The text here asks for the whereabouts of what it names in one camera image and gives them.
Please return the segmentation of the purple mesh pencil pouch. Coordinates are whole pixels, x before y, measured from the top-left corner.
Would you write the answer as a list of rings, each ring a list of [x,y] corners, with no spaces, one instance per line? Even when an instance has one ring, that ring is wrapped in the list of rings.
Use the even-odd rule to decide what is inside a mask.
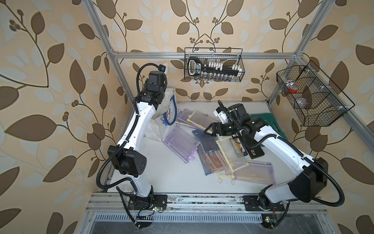
[[[180,127],[175,127],[167,135],[164,144],[184,163],[189,163],[194,160],[193,155],[197,152],[200,142]]]

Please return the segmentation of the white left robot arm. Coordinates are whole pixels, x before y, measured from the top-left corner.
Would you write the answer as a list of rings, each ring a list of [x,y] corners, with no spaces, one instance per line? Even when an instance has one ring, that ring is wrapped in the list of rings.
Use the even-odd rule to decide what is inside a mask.
[[[167,88],[167,77],[161,68],[149,73],[143,89],[139,90],[134,98],[134,113],[130,125],[116,146],[109,149],[109,158],[99,169],[96,176],[96,185],[100,189],[115,187],[123,196],[129,196],[133,204],[140,209],[148,209],[153,205],[153,187],[143,175],[147,158],[139,152],[143,135],[155,114],[157,107],[162,103]],[[112,163],[114,168],[124,178],[104,185],[101,176],[106,166]]]

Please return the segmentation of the white canvas tote bag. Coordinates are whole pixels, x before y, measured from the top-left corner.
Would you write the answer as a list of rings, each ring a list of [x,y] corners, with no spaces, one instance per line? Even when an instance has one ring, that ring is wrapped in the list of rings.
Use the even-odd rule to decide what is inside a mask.
[[[144,137],[164,142],[177,120],[176,89],[167,88],[162,103],[150,120]]]

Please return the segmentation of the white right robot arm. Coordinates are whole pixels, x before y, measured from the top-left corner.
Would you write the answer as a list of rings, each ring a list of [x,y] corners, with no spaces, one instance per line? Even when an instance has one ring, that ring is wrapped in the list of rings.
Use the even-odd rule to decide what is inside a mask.
[[[243,104],[235,104],[226,108],[221,101],[214,114],[219,122],[210,124],[204,133],[213,137],[236,135],[246,151],[259,150],[266,147],[274,153],[294,174],[295,178],[269,185],[258,194],[257,204],[268,210],[273,204],[287,201],[316,201],[320,204],[339,207],[345,202],[345,194],[338,182],[328,173],[328,163],[322,158],[315,159],[302,152],[291,142],[279,135],[265,120],[251,118]],[[328,202],[316,196],[331,182],[338,192],[335,202]]]

